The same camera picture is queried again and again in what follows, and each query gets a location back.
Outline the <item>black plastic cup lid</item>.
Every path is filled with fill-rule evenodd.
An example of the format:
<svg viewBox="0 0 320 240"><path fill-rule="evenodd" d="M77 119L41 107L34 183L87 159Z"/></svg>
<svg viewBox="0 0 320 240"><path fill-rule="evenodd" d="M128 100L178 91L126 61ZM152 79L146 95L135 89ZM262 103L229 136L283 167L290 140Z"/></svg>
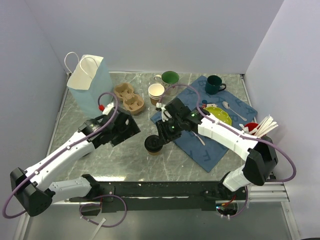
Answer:
<svg viewBox="0 0 320 240"><path fill-rule="evenodd" d="M147 151L157 152L160 151L163 147L157 147L157 135L150 135L144 141L144 147Z"/></svg>

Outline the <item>brown pulp cup carrier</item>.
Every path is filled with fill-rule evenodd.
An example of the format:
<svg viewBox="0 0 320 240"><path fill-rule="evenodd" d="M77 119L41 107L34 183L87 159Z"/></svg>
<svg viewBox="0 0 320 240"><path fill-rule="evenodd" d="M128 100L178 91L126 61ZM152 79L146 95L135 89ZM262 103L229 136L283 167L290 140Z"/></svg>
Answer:
<svg viewBox="0 0 320 240"><path fill-rule="evenodd" d="M122 101L124 108L132 115L137 115L145 108L143 98L134 92L133 86L124 82L114 87L115 95Z"/></svg>

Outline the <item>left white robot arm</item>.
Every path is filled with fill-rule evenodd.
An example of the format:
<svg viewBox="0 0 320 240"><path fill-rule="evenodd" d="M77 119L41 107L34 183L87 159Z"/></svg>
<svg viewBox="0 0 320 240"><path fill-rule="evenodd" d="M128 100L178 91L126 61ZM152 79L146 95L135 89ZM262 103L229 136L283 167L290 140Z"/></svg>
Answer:
<svg viewBox="0 0 320 240"><path fill-rule="evenodd" d="M43 213L52 203L73 197L94 201L99 188L94 179L79 177L70 182L55 182L64 168L101 145L113 147L138 134L131 114L123 109L86 120L62 146L45 159L27 168L17 167L10 173L13 195L31 217Z"/></svg>

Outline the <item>stack of brown paper cups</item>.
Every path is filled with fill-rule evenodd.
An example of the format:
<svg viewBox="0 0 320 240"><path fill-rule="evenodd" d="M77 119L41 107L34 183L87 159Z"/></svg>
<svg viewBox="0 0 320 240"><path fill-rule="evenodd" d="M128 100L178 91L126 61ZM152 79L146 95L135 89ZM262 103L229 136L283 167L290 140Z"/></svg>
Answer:
<svg viewBox="0 0 320 240"><path fill-rule="evenodd" d="M160 100L161 96L164 94L165 88L159 84L154 83L148 87L148 95L152 105L156 106L157 102Z"/></svg>

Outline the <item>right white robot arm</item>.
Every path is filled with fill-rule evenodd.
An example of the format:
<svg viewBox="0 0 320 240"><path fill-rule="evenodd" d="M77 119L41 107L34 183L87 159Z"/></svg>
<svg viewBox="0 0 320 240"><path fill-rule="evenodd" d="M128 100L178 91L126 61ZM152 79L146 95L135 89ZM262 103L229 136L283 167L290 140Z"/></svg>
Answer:
<svg viewBox="0 0 320 240"><path fill-rule="evenodd" d="M156 122L158 147L178 139L183 131L194 132L223 145L245 162L223 177L218 188L223 199L232 198L249 184L264 185L278 163L273 142L267 136L259 138L240 131L202 108L190 110L179 98L168 104L156 103L156 110L161 113L161 120Z"/></svg>

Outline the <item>light blue paper bag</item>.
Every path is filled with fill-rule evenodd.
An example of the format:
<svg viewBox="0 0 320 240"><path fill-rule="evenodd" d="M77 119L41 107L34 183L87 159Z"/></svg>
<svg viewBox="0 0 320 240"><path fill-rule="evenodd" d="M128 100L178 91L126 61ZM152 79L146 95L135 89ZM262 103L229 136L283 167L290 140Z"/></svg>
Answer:
<svg viewBox="0 0 320 240"><path fill-rule="evenodd" d="M72 72L67 87L83 114L95 118L102 114L99 105L106 106L113 101L111 93L114 89L107 64L102 56L84 54Z"/></svg>

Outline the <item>brown paper cup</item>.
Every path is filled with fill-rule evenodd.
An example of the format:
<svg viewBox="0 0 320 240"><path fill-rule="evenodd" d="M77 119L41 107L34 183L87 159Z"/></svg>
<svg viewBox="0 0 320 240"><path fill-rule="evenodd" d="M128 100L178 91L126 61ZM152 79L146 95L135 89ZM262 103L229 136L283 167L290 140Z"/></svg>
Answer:
<svg viewBox="0 0 320 240"><path fill-rule="evenodd" d="M151 156L158 156L162 153L162 150L159 151L148 151L148 154Z"/></svg>

